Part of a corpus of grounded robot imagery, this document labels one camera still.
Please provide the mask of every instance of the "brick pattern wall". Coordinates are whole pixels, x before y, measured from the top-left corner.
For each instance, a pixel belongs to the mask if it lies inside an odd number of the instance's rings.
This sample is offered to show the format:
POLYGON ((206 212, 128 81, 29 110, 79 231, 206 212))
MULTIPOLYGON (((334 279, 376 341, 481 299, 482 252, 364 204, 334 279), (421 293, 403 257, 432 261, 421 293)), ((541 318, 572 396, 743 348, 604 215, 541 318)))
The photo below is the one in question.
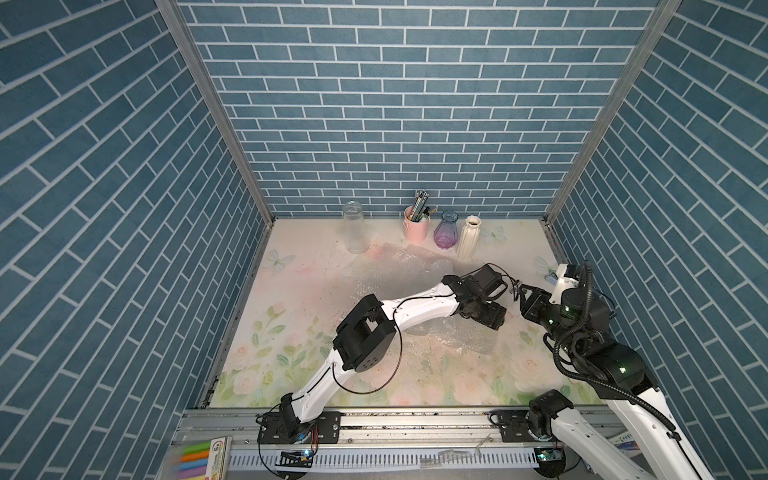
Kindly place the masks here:
POLYGON ((0 478, 145 478, 263 229, 153 0, 0 2, 0 478))
POLYGON ((657 0, 182 0, 282 216, 540 217, 657 0))
POLYGON ((684 0, 557 230, 718 478, 768 478, 768 2, 684 0))

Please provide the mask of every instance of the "plastic sheet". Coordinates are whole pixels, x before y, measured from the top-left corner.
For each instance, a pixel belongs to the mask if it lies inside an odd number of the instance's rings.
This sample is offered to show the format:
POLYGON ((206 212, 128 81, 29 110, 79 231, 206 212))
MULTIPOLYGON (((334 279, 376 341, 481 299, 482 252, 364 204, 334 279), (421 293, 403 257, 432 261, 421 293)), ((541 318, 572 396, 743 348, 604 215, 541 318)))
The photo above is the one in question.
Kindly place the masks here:
MULTIPOLYGON (((464 275, 481 266, 413 245, 402 249, 384 244, 377 248, 375 260, 359 257, 353 262, 356 265, 350 265, 349 275, 354 281, 349 295, 353 303, 369 293, 380 300, 410 296, 433 287, 445 275, 464 275)), ((427 320, 404 333, 430 335, 459 353, 468 349, 485 355, 493 351, 498 338, 498 332, 459 315, 427 320)))

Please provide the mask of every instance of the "metal frame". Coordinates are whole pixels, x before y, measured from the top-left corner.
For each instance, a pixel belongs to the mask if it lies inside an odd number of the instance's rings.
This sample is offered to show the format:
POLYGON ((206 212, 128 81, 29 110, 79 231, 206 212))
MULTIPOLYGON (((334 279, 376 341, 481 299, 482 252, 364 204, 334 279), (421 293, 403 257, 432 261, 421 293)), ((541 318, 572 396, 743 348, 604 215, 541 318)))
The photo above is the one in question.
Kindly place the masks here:
POLYGON ((656 47, 656 44, 661 38, 661 34, 664 33, 664 29, 669 25, 672 16, 677 11, 677 7, 680 5, 681 0, 659 0, 654 12, 650 15, 648 23, 645 25, 643 34, 640 40, 632 49, 627 63, 624 66, 624 70, 621 71, 621 75, 616 80, 616 85, 613 91, 608 96, 608 100, 605 102, 605 106, 600 110, 598 118, 594 121, 592 130, 589 131, 587 137, 584 139, 584 143, 581 144, 574 163, 571 165, 571 169, 565 175, 563 182, 555 194, 552 203, 549 204, 547 210, 544 213, 545 222, 550 225, 554 224, 557 220, 560 211, 565 205, 565 201, 568 196, 576 187, 579 177, 584 173, 584 169, 587 168, 592 159, 592 155, 597 150, 598 145, 603 140, 605 133, 611 126, 611 122, 616 117, 616 113, 621 108, 621 104, 624 103, 624 99, 629 94, 632 85, 640 75, 645 62, 648 61, 650 53, 656 47))
POLYGON ((221 98, 214 86, 214 81, 208 74, 203 57, 200 55, 200 51, 197 49, 197 45, 192 38, 192 32, 187 26, 186 20, 184 20, 184 14, 181 13, 181 8, 176 0, 155 0, 155 3, 157 3, 160 15, 162 15, 165 24, 168 26, 170 35, 176 41, 176 46, 179 48, 181 56, 187 63, 187 68, 189 68, 197 89, 203 95, 203 100, 208 106, 208 110, 210 110, 210 114, 232 155, 235 165, 237 165, 237 170, 240 171, 243 180, 245 180, 253 201, 256 202, 256 206, 264 217, 267 226, 271 227, 275 217, 272 215, 270 205, 266 202, 266 198, 259 188, 259 184, 253 174, 253 169, 248 162, 248 157, 245 150, 243 150, 243 145, 235 134, 230 117, 224 109, 223 103, 221 103, 221 98))
POLYGON ((558 237, 558 233, 554 231, 554 226, 552 226, 546 220, 539 220, 539 224, 541 225, 541 229, 544 231, 544 236, 547 237, 549 248, 554 254, 554 259, 557 260, 558 264, 568 263, 568 256, 565 255, 565 250, 563 250, 563 246, 560 242, 560 237, 558 237))
POLYGON ((238 296, 237 303, 235 304, 236 308, 232 312, 230 321, 227 323, 227 330, 224 332, 224 335, 221 339, 221 345, 219 345, 216 357, 214 357, 214 362, 210 366, 210 372, 208 373, 208 379, 205 382, 205 388, 203 389, 200 398, 195 403, 200 409, 205 409, 210 404, 210 397, 214 393, 214 387, 216 386, 216 382, 221 375, 221 369, 224 365, 224 362, 227 360, 227 354, 230 352, 232 340, 234 339, 235 333, 237 332, 237 326, 240 325, 240 319, 243 316, 245 304, 248 301, 248 296, 250 295, 251 288, 253 287, 253 281, 256 280, 256 272, 258 271, 259 265, 261 264, 261 259, 264 258, 264 252, 266 252, 266 245, 269 242, 271 233, 272 227, 269 225, 267 225, 264 228, 264 231, 261 233, 261 238, 259 239, 259 248, 256 250, 256 255, 253 256, 252 263, 248 268, 248 274, 245 278, 245 282, 243 282, 243 288, 240 289, 240 295, 238 296))
MULTIPOLYGON (((495 409, 527 406, 443 406, 335 408, 341 412, 339 443, 323 449, 407 449, 483 447, 546 447, 532 437, 504 443, 498 427, 488 419, 495 409)), ((174 445, 191 445, 221 436, 233 438, 233 449, 256 449, 259 426, 255 418, 268 409, 188 409, 174 434, 174 445)), ((601 435, 610 438, 626 431, 619 418, 603 405, 579 406, 581 414, 601 435)), ((262 445, 262 450, 274 447, 262 445)))

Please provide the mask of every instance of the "gradient vase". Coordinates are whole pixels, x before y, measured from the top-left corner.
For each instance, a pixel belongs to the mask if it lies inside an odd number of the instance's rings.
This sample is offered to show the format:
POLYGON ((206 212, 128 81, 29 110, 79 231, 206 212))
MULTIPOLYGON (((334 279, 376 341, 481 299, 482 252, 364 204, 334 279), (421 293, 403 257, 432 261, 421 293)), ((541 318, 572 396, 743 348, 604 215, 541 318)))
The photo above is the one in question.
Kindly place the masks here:
POLYGON ((443 250, 456 245, 456 242, 458 242, 457 220, 458 215, 454 211, 447 210, 442 213, 442 221, 435 229, 435 245, 443 250))

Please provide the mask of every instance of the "black mounting plate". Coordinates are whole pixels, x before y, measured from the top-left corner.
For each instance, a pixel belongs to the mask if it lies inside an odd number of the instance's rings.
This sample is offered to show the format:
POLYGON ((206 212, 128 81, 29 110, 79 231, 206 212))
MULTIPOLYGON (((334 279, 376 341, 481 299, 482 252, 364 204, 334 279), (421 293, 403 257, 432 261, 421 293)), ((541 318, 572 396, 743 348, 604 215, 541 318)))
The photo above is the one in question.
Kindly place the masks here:
POLYGON ((492 421, 498 424, 502 434, 502 442, 530 442, 533 437, 528 431, 528 420, 525 418, 528 409, 494 410, 490 412, 492 421))
MULTIPOLYGON (((317 427, 317 442, 319 444, 339 443, 341 412, 323 412, 312 424, 312 428, 314 427, 317 427)), ((262 427, 259 431, 259 443, 261 445, 308 445, 311 440, 311 435, 305 435, 298 442, 295 439, 291 439, 286 434, 283 420, 278 412, 272 412, 263 417, 262 427)))

